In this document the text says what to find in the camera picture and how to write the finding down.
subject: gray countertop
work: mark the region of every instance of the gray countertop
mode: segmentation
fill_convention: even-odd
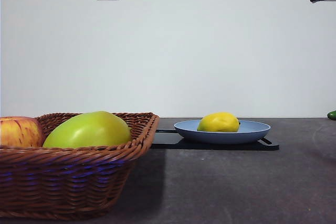
[[[159,128],[191,119],[161,118]],[[336,121],[244,120],[271,125],[280,149],[149,150],[107,215],[71,223],[336,223]]]

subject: black tray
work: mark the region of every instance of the black tray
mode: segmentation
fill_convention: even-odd
[[[248,144],[206,144],[185,139],[176,130],[157,129],[151,149],[276,151],[279,144],[266,138]]]

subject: green mango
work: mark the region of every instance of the green mango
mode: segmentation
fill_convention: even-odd
[[[78,148],[114,146],[131,140],[125,121],[106,111],[76,115],[57,126],[44,141],[43,147]]]
[[[327,117],[331,120],[336,120],[336,110],[329,112]]]

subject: small green object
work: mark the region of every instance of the small green object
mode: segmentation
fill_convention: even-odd
[[[327,117],[331,120],[336,120],[336,110],[329,112]]]

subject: plate rim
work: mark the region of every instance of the plate rim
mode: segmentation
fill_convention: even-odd
[[[260,130],[260,131],[249,131],[249,132],[218,132],[218,131],[198,131],[196,130],[188,130],[188,129],[182,129],[180,127],[176,127],[177,124],[179,123],[185,123],[185,122],[192,122],[192,121],[200,121],[201,119],[195,119],[195,120],[186,120],[186,121],[181,121],[181,122],[177,122],[174,124],[174,128],[179,129],[179,130],[183,130],[183,131],[191,131],[191,132],[199,132],[199,133],[215,133],[215,134],[248,134],[248,133],[257,133],[257,132],[264,132],[264,131],[269,131],[271,129],[271,126],[267,123],[261,123],[261,122],[257,122],[257,121],[251,121],[251,120],[238,120],[240,122],[252,122],[252,123],[258,123],[258,124],[263,124],[267,126],[267,129],[265,130]]]

